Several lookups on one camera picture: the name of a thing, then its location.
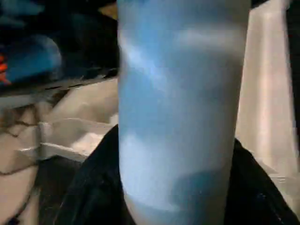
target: blue cylinder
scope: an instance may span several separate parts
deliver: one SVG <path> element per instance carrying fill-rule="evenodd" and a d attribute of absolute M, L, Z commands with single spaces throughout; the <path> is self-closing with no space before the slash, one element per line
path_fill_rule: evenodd
<path fill-rule="evenodd" d="M 249 0 L 118 0 L 120 174 L 138 225 L 221 225 Z"/>

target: orange object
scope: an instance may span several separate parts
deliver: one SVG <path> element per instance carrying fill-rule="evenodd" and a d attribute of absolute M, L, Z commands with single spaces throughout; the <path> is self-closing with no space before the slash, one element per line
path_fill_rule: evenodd
<path fill-rule="evenodd" d="M 2 63 L 2 64 L 0 64 L 0 71 L 1 71 L 1 72 L 3 72 L 3 71 L 5 71 L 5 70 L 7 70 L 7 68 L 8 68 L 8 66 L 7 66 L 7 64 L 6 64 L 6 63 Z"/>

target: white surface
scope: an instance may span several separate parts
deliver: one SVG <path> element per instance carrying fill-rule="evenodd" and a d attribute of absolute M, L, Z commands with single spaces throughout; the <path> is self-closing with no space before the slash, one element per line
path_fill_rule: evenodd
<path fill-rule="evenodd" d="M 236 136 L 276 172 L 298 172 L 285 1 L 252 10 Z"/>

